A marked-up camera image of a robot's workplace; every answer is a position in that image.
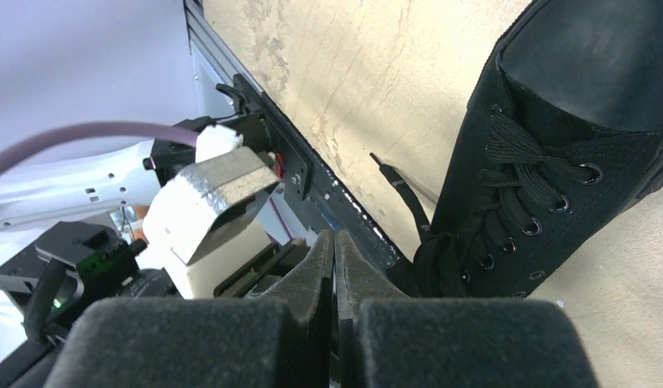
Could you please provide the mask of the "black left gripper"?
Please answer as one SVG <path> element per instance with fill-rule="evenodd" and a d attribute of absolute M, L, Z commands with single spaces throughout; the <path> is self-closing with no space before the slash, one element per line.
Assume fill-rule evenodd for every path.
<path fill-rule="evenodd" d="M 332 232 L 270 245 L 212 298 L 181 297 L 142 240 L 61 222 L 0 266 L 26 340 L 0 387 L 326 387 Z"/>

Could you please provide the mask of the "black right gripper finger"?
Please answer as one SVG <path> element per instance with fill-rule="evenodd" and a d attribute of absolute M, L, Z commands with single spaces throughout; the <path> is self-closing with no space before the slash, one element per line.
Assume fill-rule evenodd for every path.
<path fill-rule="evenodd" d="M 567 315 L 527 299 L 399 291 L 345 231 L 334 237 L 343 387 L 595 387 Z"/>

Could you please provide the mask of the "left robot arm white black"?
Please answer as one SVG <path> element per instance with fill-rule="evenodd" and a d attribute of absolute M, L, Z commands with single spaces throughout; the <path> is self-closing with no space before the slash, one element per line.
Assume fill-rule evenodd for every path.
<path fill-rule="evenodd" d="M 93 122 L 0 152 L 0 225 L 52 226 L 0 267 L 27 340 L 0 387 L 325 387 L 324 234 L 261 297 L 247 211 L 310 161 L 261 113 L 175 126 Z"/>

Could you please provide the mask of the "black shoe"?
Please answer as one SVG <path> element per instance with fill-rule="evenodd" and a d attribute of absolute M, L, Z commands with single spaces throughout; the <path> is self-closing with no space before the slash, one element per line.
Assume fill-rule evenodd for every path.
<path fill-rule="evenodd" d="M 533 1 L 467 104 L 412 297 L 527 297 L 663 187 L 663 1 Z"/>

